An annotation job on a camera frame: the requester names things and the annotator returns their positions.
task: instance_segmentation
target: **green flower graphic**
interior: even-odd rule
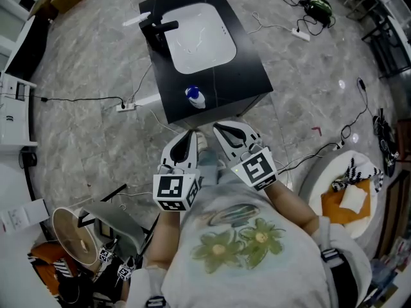
[[[231,230],[226,230],[221,234],[204,234],[200,238],[202,244],[193,248],[191,257],[204,260],[205,271],[208,274],[214,273],[222,264],[240,268],[242,265],[237,255],[241,252],[243,243],[236,240],[236,231],[231,241],[230,238]]]
[[[281,231],[285,232],[285,230],[275,229],[274,224],[267,223],[261,218],[255,220],[255,226],[255,228],[243,228],[239,232],[239,236],[246,241],[240,254],[248,256],[246,261],[247,268],[250,270],[263,261],[268,251],[275,255],[283,251],[283,245],[277,238],[282,237]]]

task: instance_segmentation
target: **faucet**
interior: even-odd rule
[[[161,24],[161,19],[154,19],[149,15],[147,19],[139,23],[141,31],[147,39],[148,44],[153,50],[161,51],[167,46],[166,36],[164,32],[179,28],[179,22],[171,21]]]

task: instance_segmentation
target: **power strip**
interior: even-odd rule
[[[310,35],[307,34],[307,33],[304,33],[303,31],[297,31],[297,29],[294,28],[291,31],[291,34],[294,37],[297,37],[297,38],[303,39],[304,41],[310,42]]]
[[[116,111],[117,112],[129,112],[129,111],[135,110],[135,109],[136,109],[136,105],[134,103],[125,104],[125,108],[121,108],[121,104],[118,104],[116,106]]]

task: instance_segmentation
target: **table leg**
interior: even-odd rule
[[[353,10],[351,10],[347,15],[345,15],[346,17],[350,16],[353,12],[355,12],[357,10],[357,8],[364,2],[365,0],[361,0],[359,3],[357,3],[355,5],[355,7],[353,8]]]
[[[383,21],[380,25],[378,25],[377,27],[375,27],[371,32],[369,32],[366,36],[362,37],[361,40],[365,40],[366,38],[370,37],[374,32],[382,29],[382,27],[384,27],[384,25],[386,25],[387,23],[387,19],[385,19],[385,21]]]
[[[368,10],[365,12],[365,14],[358,19],[358,22],[361,22],[361,21],[365,18],[365,16],[367,16],[370,12],[372,12],[377,6],[378,6],[378,2],[375,2],[375,3],[374,3],[374,6],[372,6],[370,9],[368,9]]]

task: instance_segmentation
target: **marble floor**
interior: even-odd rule
[[[140,1],[144,0],[131,0],[136,10]],[[367,86],[370,110],[375,112],[382,107],[388,120],[396,120],[389,87],[378,79],[371,50],[360,39],[365,29],[359,22],[345,18],[347,8],[342,6],[343,0],[328,1],[336,23],[319,36],[311,37],[309,43],[280,28],[249,35],[274,91],[242,119],[262,135],[274,158],[283,164],[339,139],[343,125],[364,109],[356,89],[357,77]],[[254,11],[259,12],[265,24],[289,28],[295,27],[296,20],[304,15],[302,8],[291,7],[282,0],[228,2],[247,32],[258,27],[251,15]],[[38,85],[37,95],[129,97],[150,64],[139,27],[121,25],[138,14],[132,4],[130,0],[84,0],[59,15],[49,30],[46,52],[31,79]],[[136,99],[156,92],[150,69]],[[117,113],[113,108],[117,103],[36,100],[34,124],[39,163],[32,168],[31,177],[37,197],[45,199],[50,212],[87,198],[99,200],[122,184],[128,185],[128,193],[151,191],[161,151],[175,134],[159,125],[147,108]],[[166,123],[160,103],[149,107]],[[170,127],[181,131],[174,125]],[[322,135],[313,127],[320,127]],[[211,136],[210,124],[201,128]],[[360,135],[356,150],[382,167],[370,115],[362,115],[352,128]],[[209,137],[209,143],[222,155],[213,137]],[[288,186],[294,191],[298,192],[313,161],[290,172]],[[287,181],[286,173],[282,181]],[[377,216],[358,240],[369,257],[374,254],[381,230],[384,194],[379,201]],[[156,217],[157,208],[150,195],[119,195],[113,202],[124,203],[144,227],[149,227]]]

